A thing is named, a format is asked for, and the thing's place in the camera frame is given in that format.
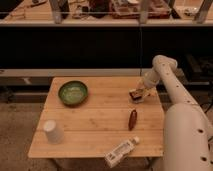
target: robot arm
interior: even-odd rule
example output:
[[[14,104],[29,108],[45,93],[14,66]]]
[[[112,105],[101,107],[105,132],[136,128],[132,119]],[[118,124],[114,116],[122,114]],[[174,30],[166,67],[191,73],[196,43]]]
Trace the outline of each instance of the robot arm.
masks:
[[[208,139],[213,126],[174,75],[176,68],[176,60],[158,55],[143,77],[145,89],[155,87],[161,79],[173,103],[164,122],[164,171],[212,171]]]

